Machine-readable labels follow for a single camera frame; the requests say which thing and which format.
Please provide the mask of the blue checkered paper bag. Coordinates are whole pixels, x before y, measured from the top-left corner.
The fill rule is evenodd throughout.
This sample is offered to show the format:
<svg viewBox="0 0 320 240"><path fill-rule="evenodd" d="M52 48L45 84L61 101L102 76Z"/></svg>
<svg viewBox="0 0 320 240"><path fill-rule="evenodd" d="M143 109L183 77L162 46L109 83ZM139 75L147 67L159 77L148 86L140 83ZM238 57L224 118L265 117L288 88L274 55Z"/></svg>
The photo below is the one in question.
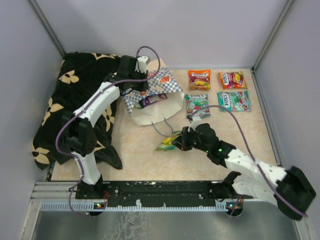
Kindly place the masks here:
<svg viewBox="0 0 320 240"><path fill-rule="evenodd" d="M151 78L147 81L148 90L133 90L122 97L130 119L138 126L152 126L167 121L182 109L185 97L182 87L162 59L151 61L147 70ZM166 99L160 99L144 108L135 107L148 97L155 100L159 94L164 94Z"/></svg>

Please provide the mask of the green snack packet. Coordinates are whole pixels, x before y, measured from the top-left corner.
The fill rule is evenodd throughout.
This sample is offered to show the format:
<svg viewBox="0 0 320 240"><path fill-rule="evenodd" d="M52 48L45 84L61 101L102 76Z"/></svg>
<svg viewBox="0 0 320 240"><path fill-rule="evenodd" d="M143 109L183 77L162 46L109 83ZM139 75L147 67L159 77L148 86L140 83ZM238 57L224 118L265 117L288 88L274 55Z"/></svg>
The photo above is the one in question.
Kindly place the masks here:
<svg viewBox="0 0 320 240"><path fill-rule="evenodd" d="M181 134L181 131L175 131L170 136L167 136L155 149L155 151L169 151L175 149L175 146L173 145L173 141L175 141L179 135Z"/></svg>

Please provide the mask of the teal Fox's candy packet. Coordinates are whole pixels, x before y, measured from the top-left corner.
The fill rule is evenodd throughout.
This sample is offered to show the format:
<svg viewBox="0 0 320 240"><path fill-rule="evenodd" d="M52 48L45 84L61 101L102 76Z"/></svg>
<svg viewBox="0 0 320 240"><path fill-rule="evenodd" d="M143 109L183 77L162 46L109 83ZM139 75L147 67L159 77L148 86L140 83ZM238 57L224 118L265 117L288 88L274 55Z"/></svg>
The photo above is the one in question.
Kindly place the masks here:
<svg viewBox="0 0 320 240"><path fill-rule="evenodd" d="M218 104L223 107L221 111L225 112L227 109L231 112L250 112L252 110L252 104L249 96L249 92L223 92L217 93Z"/></svg>

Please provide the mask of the orange striped snack packet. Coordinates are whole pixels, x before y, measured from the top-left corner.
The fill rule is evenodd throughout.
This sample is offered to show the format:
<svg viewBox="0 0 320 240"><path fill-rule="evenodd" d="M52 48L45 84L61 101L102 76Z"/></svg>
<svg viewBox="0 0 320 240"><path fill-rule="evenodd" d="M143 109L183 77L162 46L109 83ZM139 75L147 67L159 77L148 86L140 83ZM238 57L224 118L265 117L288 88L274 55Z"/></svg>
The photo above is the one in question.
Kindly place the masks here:
<svg viewBox="0 0 320 240"><path fill-rule="evenodd" d="M211 89L211 70L189 70L189 89L190 90L203 90Z"/></svg>

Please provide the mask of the black floral plush blanket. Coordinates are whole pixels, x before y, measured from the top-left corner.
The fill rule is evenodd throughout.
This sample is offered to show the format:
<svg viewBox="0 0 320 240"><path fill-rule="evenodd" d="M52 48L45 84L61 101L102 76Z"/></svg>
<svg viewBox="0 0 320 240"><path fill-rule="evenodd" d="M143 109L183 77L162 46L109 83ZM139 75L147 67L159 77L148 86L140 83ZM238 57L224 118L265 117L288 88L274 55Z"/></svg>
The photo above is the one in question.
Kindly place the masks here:
<svg viewBox="0 0 320 240"><path fill-rule="evenodd" d="M47 110L32 141L32 155L36 166L44 170L54 162L65 164L73 157L60 154L55 145L63 126L65 113L80 108L100 87L104 78L115 73L120 57L115 54L71 52L64 55L53 94ZM105 162L117 170L122 161L112 146L112 132L117 102L109 105L94 126L97 144L94 156L97 163Z"/></svg>

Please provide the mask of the orange Fox's candy packet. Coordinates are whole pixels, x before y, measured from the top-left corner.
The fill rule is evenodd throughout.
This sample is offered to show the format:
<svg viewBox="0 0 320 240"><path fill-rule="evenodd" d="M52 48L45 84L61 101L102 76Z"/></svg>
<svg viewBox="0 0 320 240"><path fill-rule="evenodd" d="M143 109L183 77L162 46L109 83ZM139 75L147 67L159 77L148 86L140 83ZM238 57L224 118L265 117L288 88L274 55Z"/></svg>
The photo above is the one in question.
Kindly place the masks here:
<svg viewBox="0 0 320 240"><path fill-rule="evenodd" d="M219 72L218 77L225 90L248 88L242 71Z"/></svg>

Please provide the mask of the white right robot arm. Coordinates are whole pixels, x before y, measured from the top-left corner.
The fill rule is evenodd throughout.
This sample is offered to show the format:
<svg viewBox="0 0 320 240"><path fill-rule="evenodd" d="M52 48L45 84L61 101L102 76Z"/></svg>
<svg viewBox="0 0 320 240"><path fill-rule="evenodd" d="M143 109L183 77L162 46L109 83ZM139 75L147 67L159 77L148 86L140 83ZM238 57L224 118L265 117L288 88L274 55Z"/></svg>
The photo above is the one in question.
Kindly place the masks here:
<svg viewBox="0 0 320 240"><path fill-rule="evenodd" d="M208 123L185 126L173 145L185 152L192 149L205 152L212 163L235 172L235 179L223 185L223 192L229 198L239 194L264 200L296 221L307 217L307 210L316 198L316 191L300 168L286 169L254 160L220 140Z"/></svg>

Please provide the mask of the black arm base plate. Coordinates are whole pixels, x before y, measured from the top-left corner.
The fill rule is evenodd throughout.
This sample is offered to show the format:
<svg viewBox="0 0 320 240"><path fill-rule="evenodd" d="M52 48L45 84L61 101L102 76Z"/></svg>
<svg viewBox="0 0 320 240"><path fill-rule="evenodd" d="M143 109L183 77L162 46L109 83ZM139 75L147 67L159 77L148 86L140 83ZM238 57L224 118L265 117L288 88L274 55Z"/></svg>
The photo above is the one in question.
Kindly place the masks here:
<svg viewBox="0 0 320 240"><path fill-rule="evenodd" d="M105 181L96 192L80 184L77 200L103 200L108 207L214 207L239 196L224 181Z"/></svg>

